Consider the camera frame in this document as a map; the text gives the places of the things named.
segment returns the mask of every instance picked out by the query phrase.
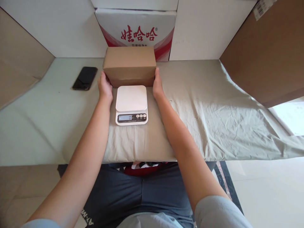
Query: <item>person's right hand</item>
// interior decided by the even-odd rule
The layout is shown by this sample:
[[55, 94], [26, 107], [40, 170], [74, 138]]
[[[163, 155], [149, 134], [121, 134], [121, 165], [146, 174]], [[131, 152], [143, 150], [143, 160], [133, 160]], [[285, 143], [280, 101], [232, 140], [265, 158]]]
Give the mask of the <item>person's right hand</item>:
[[153, 83], [153, 96], [157, 99], [160, 96], [164, 96], [164, 90], [162, 89], [162, 79], [159, 75], [159, 68], [155, 69], [155, 80]]

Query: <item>t-shirt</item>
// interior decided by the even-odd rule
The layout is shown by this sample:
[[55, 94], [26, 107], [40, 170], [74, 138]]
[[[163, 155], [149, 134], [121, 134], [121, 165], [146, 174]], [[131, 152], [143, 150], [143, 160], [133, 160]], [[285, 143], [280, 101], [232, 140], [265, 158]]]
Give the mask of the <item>t-shirt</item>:
[[[198, 202], [195, 208], [195, 220], [198, 228], [235, 228], [252, 227], [237, 206], [222, 196], [207, 196]], [[36, 219], [21, 228], [59, 228], [49, 219]], [[121, 222], [118, 228], [168, 227], [182, 228], [178, 221], [164, 213], [136, 213]]]

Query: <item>hand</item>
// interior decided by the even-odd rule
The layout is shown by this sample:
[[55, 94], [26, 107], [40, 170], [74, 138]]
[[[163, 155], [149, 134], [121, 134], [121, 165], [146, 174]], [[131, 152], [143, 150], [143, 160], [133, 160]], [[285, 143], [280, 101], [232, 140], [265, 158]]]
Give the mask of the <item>hand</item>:
[[164, 90], [162, 89], [162, 79], [159, 75], [159, 68], [155, 69], [155, 80], [153, 83], [153, 96], [157, 99], [160, 96], [165, 96]]
[[105, 73], [101, 72], [101, 76], [98, 79], [99, 99], [105, 98], [110, 102], [112, 102], [113, 101], [112, 88], [113, 86], [111, 85]]

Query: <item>black smartphone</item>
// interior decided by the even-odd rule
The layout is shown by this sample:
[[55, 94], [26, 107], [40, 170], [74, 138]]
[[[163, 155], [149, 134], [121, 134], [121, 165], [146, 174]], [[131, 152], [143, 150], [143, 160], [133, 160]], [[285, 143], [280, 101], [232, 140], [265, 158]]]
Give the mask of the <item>black smartphone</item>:
[[83, 67], [72, 89], [89, 90], [97, 73], [97, 70], [98, 69], [96, 67], [88, 67], [88, 66]]

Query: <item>tile floor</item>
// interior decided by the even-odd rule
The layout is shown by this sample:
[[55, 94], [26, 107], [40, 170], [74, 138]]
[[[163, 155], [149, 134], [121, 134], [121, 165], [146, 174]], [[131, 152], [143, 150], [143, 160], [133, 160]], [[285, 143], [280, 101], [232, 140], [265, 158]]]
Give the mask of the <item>tile floor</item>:
[[[253, 227], [304, 227], [304, 157], [228, 161], [243, 212]], [[20, 227], [59, 181], [56, 165], [0, 167], [0, 227]], [[79, 218], [76, 227], [85, 227]]]

